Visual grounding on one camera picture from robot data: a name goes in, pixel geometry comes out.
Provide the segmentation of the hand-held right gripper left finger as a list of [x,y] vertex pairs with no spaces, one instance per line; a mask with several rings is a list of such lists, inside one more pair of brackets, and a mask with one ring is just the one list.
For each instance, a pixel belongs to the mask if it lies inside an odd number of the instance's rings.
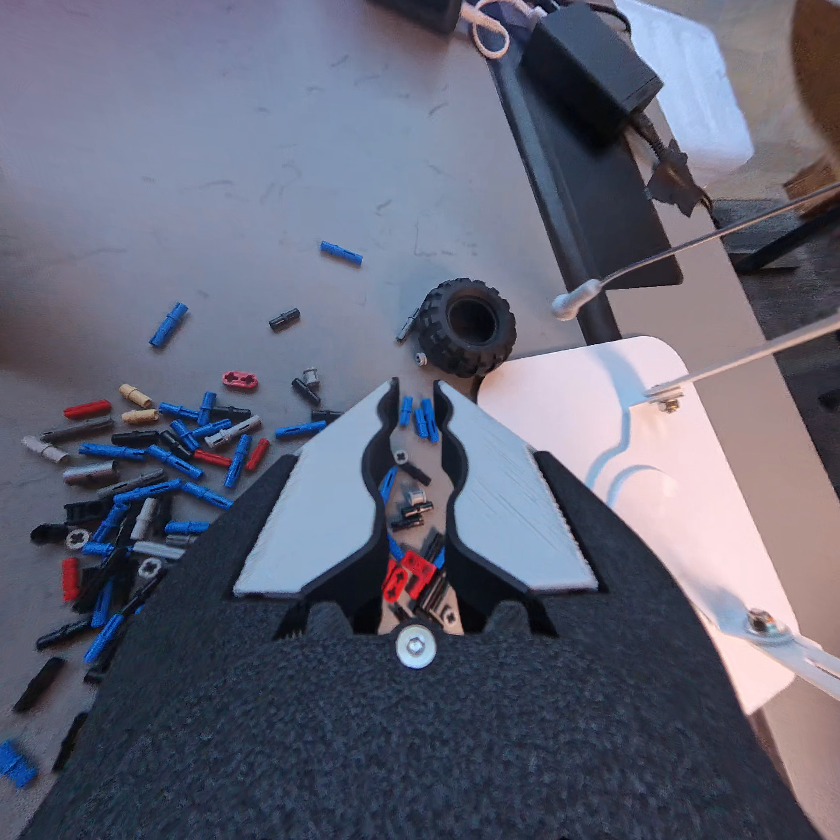
[[296,462],[233,586],[238,597],[309,595],[364,562],[384,571],[384,478],[394,466],[398,380],[389,380],[315,434]]

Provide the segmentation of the grey desk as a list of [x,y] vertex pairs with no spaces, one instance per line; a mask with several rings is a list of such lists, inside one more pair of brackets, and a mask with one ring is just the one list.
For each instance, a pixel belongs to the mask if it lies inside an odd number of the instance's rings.
[[[352,266],[322,240],[363,256]],[[58,479],[13,432],[127,379],[198,396],[309,354],[350,409],[412,366],[391,323],[474,270],[518,344],[565,335],[560,274],[487,67],[366,2],[2,2],[3,490]],[[161,350],[149,340],[188,307]],[[298,308],[299,322],[268,321]],[[550,452],[596,591],[477,577],[478,628],[356,633],[364,562],[309,595],[233,586],[282,455],[129,622],[80,741],[21,838],[819,838],[675,579]],[[26,478],[25,471],[38,478]]]

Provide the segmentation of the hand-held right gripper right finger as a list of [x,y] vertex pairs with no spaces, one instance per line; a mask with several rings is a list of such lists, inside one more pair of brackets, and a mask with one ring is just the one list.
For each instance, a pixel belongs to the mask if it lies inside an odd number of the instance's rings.
[[434,383],[441,463],[453,487],[447,503],[446,565],[462,595],[477,577],[523,595],[595,592],[585,558],[536,451],[444,382]]

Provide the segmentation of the white paper sheet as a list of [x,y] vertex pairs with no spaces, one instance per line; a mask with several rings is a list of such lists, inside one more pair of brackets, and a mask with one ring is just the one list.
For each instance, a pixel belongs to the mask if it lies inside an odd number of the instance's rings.
[[630,21],[636,52],[664,86],[657,99],[700,186],[709,186],[754,154],[748,123],[709,27],[656,6],[617,1]]

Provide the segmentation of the black power brick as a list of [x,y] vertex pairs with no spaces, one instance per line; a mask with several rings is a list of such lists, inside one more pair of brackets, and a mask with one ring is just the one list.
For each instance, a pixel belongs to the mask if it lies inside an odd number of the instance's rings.
[[587,3],[535,26],[521,66],[542,99],[595,147],[612,144],[664,87],[656,71]]

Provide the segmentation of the black toy tire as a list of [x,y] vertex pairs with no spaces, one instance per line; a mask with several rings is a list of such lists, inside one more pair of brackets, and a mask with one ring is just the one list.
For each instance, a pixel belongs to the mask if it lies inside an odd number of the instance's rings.
[[447,280],[426,294],[415,329],[427,361],[460,378],[494,371],[517,339],[508,301],[497,289],[466,277]]

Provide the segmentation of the white booklet stand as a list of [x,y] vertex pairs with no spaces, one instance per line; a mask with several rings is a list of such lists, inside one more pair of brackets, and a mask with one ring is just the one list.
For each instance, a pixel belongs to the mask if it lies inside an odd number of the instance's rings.
[[696,384],[837,329],[834,313],[693,374],[660,339],[620,339],[509,361],[478,392],[479,407],[550,452],[654,552],[747,714],[795,676],[838,700],[838,657],[799,633]]

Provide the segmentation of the black power plug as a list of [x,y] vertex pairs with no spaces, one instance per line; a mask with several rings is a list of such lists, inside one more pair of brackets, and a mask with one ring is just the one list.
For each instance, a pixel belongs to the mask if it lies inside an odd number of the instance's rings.
[[688,167],[688,155],[680,149],[677,141],[671,140],[665,144],[651,119],[641,111],[633,114],[631,126],[657,159],[646,186],[648,197],[656,202],[678,207],[686,217],[692,215],[697,205],[703,206],[711,214],[711,198],[695,182]]

